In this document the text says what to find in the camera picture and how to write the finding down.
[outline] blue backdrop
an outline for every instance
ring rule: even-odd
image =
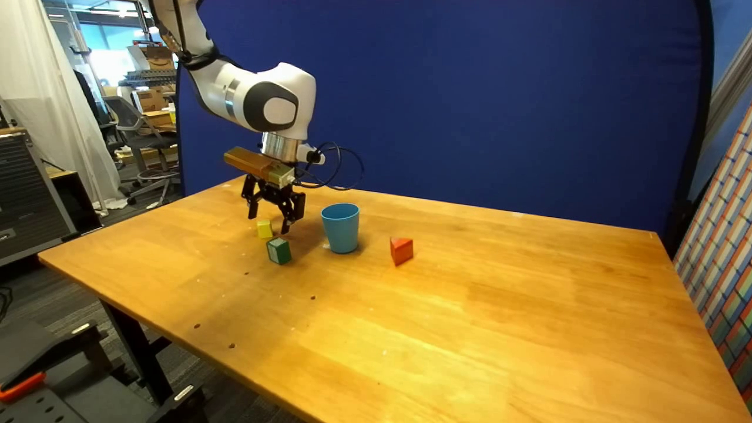
[[[223,53],[317,78],[312,143],[366,165],[360,187],[664,231],[700,92],[687,0],[223,0]],[[185,190],[258,146],[181,76]]]

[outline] metal frame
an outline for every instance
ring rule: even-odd
[[[171,397],[171,385],[157,362],[157,352],[164,348],[164,340],[157,340],[154,348],[154,343],[148,343],[141,323],[125,314],[123,309],[109,306],[105,300],[102,300],[104,309],[109,313],[109,316],[112,320],[112,327],[125,345],[125,349],[129,352],[141,383],[148,387],[151,397],[157,405],[164,405]]]

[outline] cardboard box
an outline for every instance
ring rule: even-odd
[[[120,147],[120,150],[115,150],[115,154],[117,154],[120,165],[134,162],[131,147]],[[163,166],[161,152],[156,147],[141,147],[141,158],[143,158],[143,165],[148,170],[161,170]],[[164,150],[164,160],[168,160],[169,166],[179,165],[179,146],[176,143]]]
[[[128,46],[136,71],[174,73],[171,52],[163,45],[131,45]]]
[[[148,126],[168,128],[174,126],[169,111],[147,111]]]
[[[138,105],[148,113],[168,108],[168,100],[161,88],[138,88]]]

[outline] wooden table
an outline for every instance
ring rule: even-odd
[[[653,233],[311,190],[276,266],[239,184],[40,258],[311,417],[749,417]],[[358,253],[323,246],[339,200],[362,209]],[[394,268],[390,235],[416,258]]]

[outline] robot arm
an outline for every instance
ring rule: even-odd
[[[282,233],[305,212],[305,192],[293,192],[297,162],[323,165],[325,154],[305,143],[312,118],[315,78],[291,63],[252,73],[225,61],[197,13],[201,0],[151,0],[168,46],[179,53],[204,108],[252,132],[263,132],[262,154],[232,147],[225,162],[248,173],[242,195],[250,218],[258,200],[276,201]]]
[[[263,132],[262,152],[280,162],[325,162],[305,143],[315,105],[315,78],[291,63],[252,73],[222,58],[197,13],[197,0],[151,0],[164,41],[181,56],[208,111]]]

